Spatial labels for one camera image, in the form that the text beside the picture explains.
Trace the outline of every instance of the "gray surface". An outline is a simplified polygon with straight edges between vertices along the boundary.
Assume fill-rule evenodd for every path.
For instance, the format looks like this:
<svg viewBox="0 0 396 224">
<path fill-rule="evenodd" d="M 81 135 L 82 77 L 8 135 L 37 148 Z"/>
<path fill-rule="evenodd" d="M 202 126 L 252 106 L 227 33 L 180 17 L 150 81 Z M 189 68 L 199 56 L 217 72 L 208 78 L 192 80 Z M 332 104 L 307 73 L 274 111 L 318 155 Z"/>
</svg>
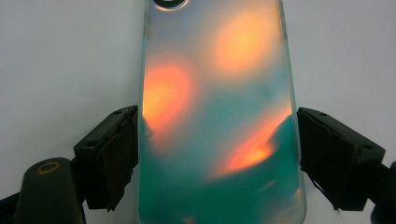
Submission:
<svg viewBox="0 0 396 224">
<path fill-rule="evenodd" d="M 396 161 L 396 2 L 284 0 L 297 106 L 325 111 Z M 137 103 L 143 0 L 0 1 L 0 198 L 23 172 L 73 145 L 108 113 Z M 306 224 L 370 223 L 340 214 L 305 180 Z M 115 213 L 131 223 L 129 186 Z"/>
</svg>

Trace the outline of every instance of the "iridescent phone case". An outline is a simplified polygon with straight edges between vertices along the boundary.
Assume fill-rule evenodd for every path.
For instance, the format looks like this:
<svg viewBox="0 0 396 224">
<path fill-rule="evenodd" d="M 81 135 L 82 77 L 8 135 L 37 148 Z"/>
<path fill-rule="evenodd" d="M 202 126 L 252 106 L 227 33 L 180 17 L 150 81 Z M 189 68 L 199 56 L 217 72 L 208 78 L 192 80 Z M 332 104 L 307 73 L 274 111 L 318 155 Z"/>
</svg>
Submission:
<svg viewBox="0 0 396 224">
<path fill-rule="evenodd" d="M 138 222 L 302 223 L 277 0 L 148 2 Z"/>
</svg>

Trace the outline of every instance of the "camera cutout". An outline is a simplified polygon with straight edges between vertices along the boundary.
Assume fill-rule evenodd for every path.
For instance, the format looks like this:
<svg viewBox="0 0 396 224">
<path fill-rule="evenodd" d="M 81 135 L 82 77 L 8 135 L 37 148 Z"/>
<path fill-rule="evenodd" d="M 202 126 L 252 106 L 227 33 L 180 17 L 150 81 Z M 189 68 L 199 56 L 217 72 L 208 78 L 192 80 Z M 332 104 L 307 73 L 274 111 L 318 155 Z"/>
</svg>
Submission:
<svg viewBox="0 0 396 224">
<path fill-rule="evenodd" d="M 184 2 L 184 0 L 154 0 L 154 2 L 160 7 L 177 7 Z"/>
</svg>

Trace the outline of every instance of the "glowing orange patch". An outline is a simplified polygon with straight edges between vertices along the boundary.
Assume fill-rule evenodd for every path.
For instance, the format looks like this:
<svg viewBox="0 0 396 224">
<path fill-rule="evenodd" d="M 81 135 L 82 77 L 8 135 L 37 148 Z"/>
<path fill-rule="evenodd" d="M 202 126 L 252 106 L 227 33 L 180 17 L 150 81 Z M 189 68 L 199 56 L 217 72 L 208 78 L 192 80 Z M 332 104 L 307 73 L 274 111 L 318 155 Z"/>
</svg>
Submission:
<svg viewBox="0 0 396 224">
<path fill-rule="evenodd" d="M 227 77 L 245 77 L 255 67 L 268 63 L 279 45 L 280 20 L 275 7 L 249 11 L 233 17 L 220 31 L 215 62 Z"/>
<path fill-rule="evenodd" d="M 143 117 L 152 131 L 177 118 L 191 97 L 188 72 L 175 65 L 149 68 L 145 75 Z"/>
<path fill-rule="evenodd" d="M 287 107 L 280 113 L 278 112 L 271 116 L 265 122 L 261 122 L 260 129 L 244 144 L 233 150 L 231 157 L 225 162 L 225 165 L 221 165 L 217 175 L 238 172 L 271 157 L 275 149 L 268 143 L 268 140 L 290 114 L 291 108 Z"/>
</svg>

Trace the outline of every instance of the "smartphone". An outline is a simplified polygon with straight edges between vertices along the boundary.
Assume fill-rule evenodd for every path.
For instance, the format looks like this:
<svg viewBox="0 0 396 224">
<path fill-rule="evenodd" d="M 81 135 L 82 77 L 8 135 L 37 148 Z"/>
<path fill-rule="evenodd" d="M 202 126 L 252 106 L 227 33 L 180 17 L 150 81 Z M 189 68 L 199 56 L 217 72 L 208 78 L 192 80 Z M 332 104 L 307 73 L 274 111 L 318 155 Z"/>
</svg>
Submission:
<svg viewBox="0 0 396 224">
<path fill-rule="evenodd" d="M 277 0 L 149 0 L 137 223 L 302 223 Z"/>
</svg>

